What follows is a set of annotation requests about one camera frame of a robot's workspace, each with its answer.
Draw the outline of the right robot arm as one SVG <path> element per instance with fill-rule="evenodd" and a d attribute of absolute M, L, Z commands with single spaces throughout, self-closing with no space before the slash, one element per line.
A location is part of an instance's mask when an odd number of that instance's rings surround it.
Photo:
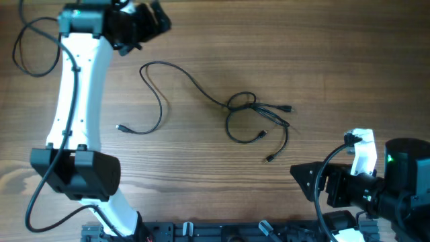
<path fill-rule="evenodd" d="M 340 151 L 361 142 L 354 135 L 324 161 L 293 165 L 290 173 L 321 218 L 319 194 L 333 208 L 356 206 L 391 222 L 397 241 L 429 240 L 429 142 L 395 138 L 385 144 L 384 177 L 356 174 L 346 164 L 331 163 Z"/>

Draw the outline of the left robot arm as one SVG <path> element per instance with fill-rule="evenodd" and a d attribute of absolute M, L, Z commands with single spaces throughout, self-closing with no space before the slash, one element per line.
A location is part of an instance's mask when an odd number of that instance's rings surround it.
<path fill-rule="evenodd" d="M 112 55 L 128 54 L 169 31 L 158 1 L 69 3 L 58 16 L 62 75 L 54 122 L 32 167 L 55 192 L 78 201 L 102 225 L 108 241 L 150 241 L 152 235 L 120 191 L 120 162 L 101 152 L 103 84 Z"/>

